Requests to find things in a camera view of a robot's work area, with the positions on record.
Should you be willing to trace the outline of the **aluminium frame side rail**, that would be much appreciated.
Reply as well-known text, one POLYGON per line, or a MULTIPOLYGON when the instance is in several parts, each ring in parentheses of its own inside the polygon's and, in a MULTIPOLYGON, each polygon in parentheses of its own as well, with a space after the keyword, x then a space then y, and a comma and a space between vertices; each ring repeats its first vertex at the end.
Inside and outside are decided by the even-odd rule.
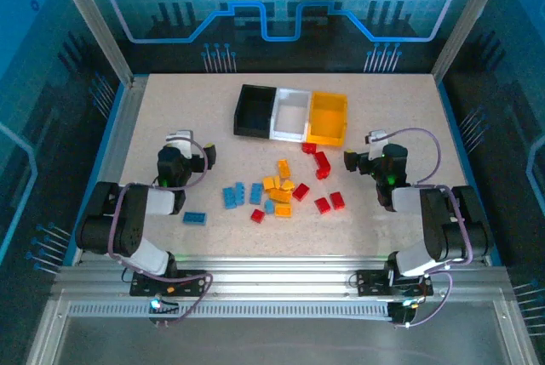
POLYGON ((75 234, 95 184, 102 180, 119 182, 121 178, 148 78, 148 75, 136 75, 131 88, 119 87, 118 89, 77 213, 74 230, 63 260, 64 266, 75 265, 81 255, 76 246, 75 234))

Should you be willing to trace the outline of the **black controller box with LED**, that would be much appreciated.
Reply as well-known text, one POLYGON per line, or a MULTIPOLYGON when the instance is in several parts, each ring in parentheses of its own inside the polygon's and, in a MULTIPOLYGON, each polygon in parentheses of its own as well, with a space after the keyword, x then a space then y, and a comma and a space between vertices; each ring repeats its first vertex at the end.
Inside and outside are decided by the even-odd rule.
POLYGON ((408 299, 387 304, 387 314, 391 323, 396 327, 408 328, 416 317, 420 303, 415 299, 408 299))
POLYGON ((148 319, 155 325, 164 325, 166 326, 171 318, 169 314, 177 314, 179 311, 179 305, 175 302, 166 301, 162 298, 160 294, 156 295, 153 299, 150 300, 148 319))

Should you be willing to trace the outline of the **white plastic bin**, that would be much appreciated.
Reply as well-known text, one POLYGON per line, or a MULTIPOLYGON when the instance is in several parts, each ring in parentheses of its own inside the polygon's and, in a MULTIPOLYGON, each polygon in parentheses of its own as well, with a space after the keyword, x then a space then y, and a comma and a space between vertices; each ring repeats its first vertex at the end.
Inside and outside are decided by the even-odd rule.
POLYGON ((270 140, 302 143, 306 140, 312 92, 277 88, 272 108, 270 140))

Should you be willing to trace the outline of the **grey metal panel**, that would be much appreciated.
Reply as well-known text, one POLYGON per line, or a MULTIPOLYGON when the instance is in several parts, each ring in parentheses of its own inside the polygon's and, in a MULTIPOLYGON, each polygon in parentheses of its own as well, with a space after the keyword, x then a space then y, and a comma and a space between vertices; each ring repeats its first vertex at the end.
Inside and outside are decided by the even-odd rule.
POLYGON ((545 365, 512 301, 448 303, 410 329, 318 318, 73 317, 50 304, 24 365, 545 365))

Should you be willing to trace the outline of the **black plastic bin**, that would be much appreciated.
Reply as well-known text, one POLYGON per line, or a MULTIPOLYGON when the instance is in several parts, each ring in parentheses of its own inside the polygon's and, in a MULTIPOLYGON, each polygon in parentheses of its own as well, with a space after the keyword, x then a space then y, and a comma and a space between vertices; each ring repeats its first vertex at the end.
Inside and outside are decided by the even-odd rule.
POLYGON ((233 116, 233 133, 268 139, 277 89, 243 84, 233 116))

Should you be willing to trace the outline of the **yellow plastic bin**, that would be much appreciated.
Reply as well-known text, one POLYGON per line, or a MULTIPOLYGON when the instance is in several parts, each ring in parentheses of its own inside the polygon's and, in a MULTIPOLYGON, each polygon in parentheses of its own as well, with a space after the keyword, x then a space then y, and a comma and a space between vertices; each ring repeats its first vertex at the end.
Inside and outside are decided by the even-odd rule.
POLYGON ((313 91, 306 142, 341 147, 347 131, 347 96, 313 91))

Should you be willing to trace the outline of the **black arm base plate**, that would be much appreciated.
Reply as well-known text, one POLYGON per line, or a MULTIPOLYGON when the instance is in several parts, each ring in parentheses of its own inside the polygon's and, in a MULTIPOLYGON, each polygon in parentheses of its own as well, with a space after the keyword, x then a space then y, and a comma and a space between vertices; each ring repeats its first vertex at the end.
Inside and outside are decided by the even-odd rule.
POLYGON ((425 277, 404 277, 392 270, 356 271, 359 297, 424 297, 433 296, 433 284, 425 277))
POLYGON ((160 282, 139 273, 134 273, 130 284, 129 295, 135 297, 153 297, 160 294, 163 297, 199 297, 204 291, 205 271, 178 270, 174 278, 199 276, 192 281, 160 282))

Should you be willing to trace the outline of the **aluminium frame cross rail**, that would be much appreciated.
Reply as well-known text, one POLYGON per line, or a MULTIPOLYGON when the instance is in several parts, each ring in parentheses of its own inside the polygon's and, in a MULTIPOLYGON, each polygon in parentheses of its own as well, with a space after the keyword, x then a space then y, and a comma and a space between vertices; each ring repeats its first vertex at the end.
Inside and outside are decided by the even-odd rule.
MULTIPOLYGON (((190 256, 179 262, 182 270, 203 270, 213 276, 210 300, 241 301, 353 301, 358 298, 353 273, 380 270, 380 258, 348 256, 210 257, 190 256)), ((83 254, 75 266, 60 269, 50 294, 68 300, 117 300, 129 297, 121 280, 120 264, 95 254, 83 254)), ((482 263, 454 266, 451 279, 433 277, 437 301, 445 291, 454 302, 513 300, 507 270, 482 263)))

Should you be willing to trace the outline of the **aluminium frame post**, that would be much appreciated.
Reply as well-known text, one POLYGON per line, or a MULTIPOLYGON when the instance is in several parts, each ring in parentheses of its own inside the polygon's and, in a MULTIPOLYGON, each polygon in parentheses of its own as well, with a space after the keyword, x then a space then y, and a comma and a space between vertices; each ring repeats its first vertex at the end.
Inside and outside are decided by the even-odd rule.
POLYGON ((431 74, 436 85, 439 86, 444 76, 453 64, 462 45, 465 43, 477 19, 481 16, 489 0, 468 0, 452 33, 448 37, 439 57, 433 65, 431 74))
POLYGON ((123 56, 114 36, 112 35, 95 0, 72 0, 86 25, 93 34, 110 66, 116 73, 120 83, 125 88, 131 88, 134 75, 123 56))

